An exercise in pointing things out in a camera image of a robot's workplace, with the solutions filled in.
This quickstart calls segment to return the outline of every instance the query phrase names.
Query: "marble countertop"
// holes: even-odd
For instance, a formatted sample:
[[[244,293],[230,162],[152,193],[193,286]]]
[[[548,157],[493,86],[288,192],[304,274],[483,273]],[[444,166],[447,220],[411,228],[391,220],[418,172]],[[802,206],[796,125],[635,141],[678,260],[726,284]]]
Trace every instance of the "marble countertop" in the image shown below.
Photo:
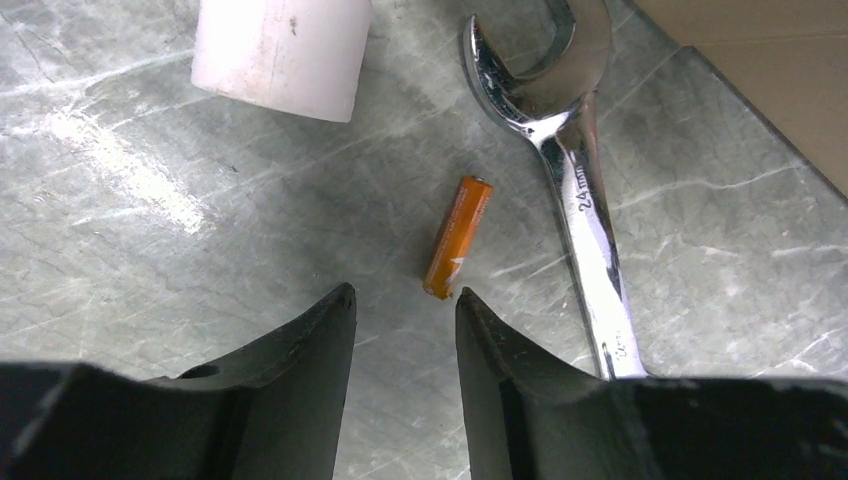
[[[845,199],[696,53],[609,4],[601,155],[646,365],[848,378]],[[453,303],[420,278],[473,174],[495,191],[460,283],[591,369],[541,163],[480,111],[459,63],[472,12],[511,65],[532,63],[543,3],[374,8],[339,125],[192,87],[195,2],[2,2],[0,359],[175,375],[348,281],[336,478],[468,479]]]

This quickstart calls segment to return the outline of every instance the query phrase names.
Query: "cardboard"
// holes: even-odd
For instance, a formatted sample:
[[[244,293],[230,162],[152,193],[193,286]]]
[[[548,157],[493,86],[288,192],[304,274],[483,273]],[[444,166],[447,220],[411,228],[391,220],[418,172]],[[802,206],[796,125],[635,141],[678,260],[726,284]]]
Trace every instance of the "cardboard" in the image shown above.
[[[636,0],[848,195],[848,0]]]

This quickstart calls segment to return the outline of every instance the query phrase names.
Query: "battery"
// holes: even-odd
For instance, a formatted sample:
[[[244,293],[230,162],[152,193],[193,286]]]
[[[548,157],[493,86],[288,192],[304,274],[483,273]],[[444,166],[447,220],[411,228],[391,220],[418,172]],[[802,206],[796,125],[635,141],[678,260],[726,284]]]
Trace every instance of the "battery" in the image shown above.
[[[424,278],[425,292],[442,300],[453,296],[453,283],[491,196],[488,183],[477,177],[462,177]]]

